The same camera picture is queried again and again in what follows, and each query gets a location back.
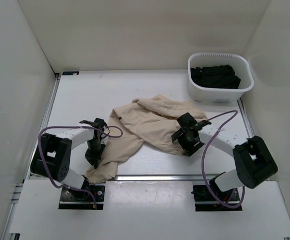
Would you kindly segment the beige trousers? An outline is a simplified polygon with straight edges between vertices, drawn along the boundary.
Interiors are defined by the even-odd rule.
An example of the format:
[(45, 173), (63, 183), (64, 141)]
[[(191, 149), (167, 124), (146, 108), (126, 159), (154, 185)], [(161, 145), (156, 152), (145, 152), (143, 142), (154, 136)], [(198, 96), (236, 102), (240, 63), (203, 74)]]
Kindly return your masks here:
[(172, 134), (180, 129), (177, 118), (189, 113), (195, 120), (206, 120), (204, 111), (191, 102), (173, 101), (163, 95), (136, 98), (131, 104), (116, 107), (109, 116), (110, 132), (119, 138), (109, 138), (98, 167), (85, 172), (90, 184), (105, 182), (117, 174), (118, 165), (125, 163), (147, 143), (160, 151), (181, 155), (183, 150), (172, 143)]

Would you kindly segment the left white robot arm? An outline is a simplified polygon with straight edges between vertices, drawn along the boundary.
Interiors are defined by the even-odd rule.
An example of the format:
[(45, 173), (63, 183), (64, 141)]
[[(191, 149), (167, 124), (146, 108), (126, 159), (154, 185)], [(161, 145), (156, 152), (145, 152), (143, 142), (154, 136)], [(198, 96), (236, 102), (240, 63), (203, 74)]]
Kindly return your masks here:
[(71, 152), (87, 143), (86, 160), (97, 168), (105, 150), (109, 127), (102, 119), (82, 120), (78, 126), (50, 126), (38, 136), (37, 148), (30, 164), (30, 172), (48, 178), (54, 187), (67, 188), (78, 200), (90, 193), (86, 177), (70, 168)]

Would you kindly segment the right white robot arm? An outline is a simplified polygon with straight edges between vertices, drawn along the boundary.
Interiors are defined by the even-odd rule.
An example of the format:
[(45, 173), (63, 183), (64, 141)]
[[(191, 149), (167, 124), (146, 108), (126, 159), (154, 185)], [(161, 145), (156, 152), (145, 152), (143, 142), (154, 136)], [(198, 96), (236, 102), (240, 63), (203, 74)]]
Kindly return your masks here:
[(247, 187), (254, 189), (278, 172), (264, 140), (259, 136), (241, 138), (216, 128), (210, 121), (196, 121), (188, 112), (177, 119), (180, 129), (172, 134), (184, 155), (190, 157), (201, 147), (212, 145), (234, 159), (235, 168), (209, 181), (209, 194), (222, 199), (229, 190)]

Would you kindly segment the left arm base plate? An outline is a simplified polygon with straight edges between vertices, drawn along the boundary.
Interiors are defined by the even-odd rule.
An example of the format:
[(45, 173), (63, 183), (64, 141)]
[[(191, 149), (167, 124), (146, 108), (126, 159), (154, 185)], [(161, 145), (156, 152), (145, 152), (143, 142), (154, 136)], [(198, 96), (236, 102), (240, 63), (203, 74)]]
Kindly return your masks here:
[(89, 192), (77, 192), (62, 188), (58, 208), (60, 210), (103, 210), (105, 185), (96, 184), (89, 186)]

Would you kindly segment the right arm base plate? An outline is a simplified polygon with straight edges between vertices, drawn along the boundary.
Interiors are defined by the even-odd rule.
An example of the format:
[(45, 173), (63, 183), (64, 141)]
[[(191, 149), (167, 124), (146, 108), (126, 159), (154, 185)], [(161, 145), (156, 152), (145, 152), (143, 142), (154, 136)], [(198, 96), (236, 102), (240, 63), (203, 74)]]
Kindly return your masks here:
[[(227, 212), (243, 210), (242, 206), (238, 208), (227, 208), (222, 206), (214, 199), (205, 185), (193, 185), (193, 191), (191, 194), (194, 195), (196, 212)], [(216, 196), (224, 203), (231, 206), (238, 204), (240, 201), (240, 196), (237, 190), (218, 192), (216, 193)]]

